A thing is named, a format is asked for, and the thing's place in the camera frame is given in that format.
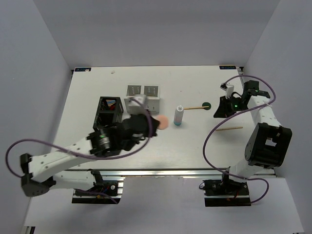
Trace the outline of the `peach round powder puff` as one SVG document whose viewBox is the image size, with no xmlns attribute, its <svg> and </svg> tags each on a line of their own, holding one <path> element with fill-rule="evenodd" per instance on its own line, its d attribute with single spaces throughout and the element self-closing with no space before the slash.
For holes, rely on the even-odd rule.
<svg viewBox="0 0 312 234">
<path fill-rule="evenodd" d="M 157 127 L 159 130 L 165 130 L 169 125 L 168 118 L 164 115 L 158 115 L 156 120 L 159 121 L 159 125 Z"/>
</svg>

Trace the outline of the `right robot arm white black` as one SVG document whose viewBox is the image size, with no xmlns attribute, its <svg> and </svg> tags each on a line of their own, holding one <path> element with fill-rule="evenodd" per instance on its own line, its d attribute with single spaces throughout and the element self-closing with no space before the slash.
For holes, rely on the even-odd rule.
<svg viewBox="0 0 312 234">
<path fill-rule="evenodd" d="M 285 128 L 275 117 L 271 106 L 270 94 L 259 89 L 258 81 L 249 80 L 243 85 L 243 93 L 234 91 L 234 86 L 221 84 L 226 94 L 220 97 L 215 118 L 228 118 L 238 112 L 251 112 L 255 129 L 245 147 L 244 159 L 227 169 L 228 177 L 221 180 L 220 188 L 225 194 L 232 194 L 238 183 L 263 169 L 282 165 L 291 138 L 292 131 Z"/>
</svg>

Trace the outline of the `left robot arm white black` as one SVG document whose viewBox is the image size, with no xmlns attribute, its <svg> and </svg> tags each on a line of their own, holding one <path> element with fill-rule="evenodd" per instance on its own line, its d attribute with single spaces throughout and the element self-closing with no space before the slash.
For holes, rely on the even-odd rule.
<svg viewBox="0 0 312 234">
<path fill-rule="evenodd" d="M 57 146 L 56 151 L 41 156 L 21 155 L 20 166 L 24 173 L 21 188 L 24 194 L 35 197 L 53 189 L 78 189 L 94 195 L 103 192 L 104 180 L 99 171 L 70 171 L 69 168 L 93 160 L 119 159 L 122 151 L 134 154 L 133 147 L 157 136 L 161 121 L 144 114 L 131 115 L 66 148 Z"/>
</svg>

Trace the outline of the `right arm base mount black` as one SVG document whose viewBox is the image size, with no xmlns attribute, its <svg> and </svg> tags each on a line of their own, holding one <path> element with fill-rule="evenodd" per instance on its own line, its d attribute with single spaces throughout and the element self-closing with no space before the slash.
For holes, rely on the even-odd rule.
<svg viewBox="0 0 312 234">
<path fill-rule="evenodd" d="M 247 183 L 230 184 L 221 179 L 204 180 L 199 185 L 204 191 L 206 207 L 247 207 L 251 206 Z"/>
</svg>

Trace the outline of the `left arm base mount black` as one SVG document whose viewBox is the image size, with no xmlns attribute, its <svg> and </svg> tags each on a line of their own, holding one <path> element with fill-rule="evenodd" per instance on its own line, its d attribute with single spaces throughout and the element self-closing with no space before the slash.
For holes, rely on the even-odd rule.
<svg viewBox="0 0 312 234">
<path fill-rule="evenodd" d="M 104 176 L 103 181 L 94 185 L 87 192 L 74 190 L 72 195 L 73 204 L 113 204 L 120 202 L 123 191 L 123 177 Z"/>
</svg>

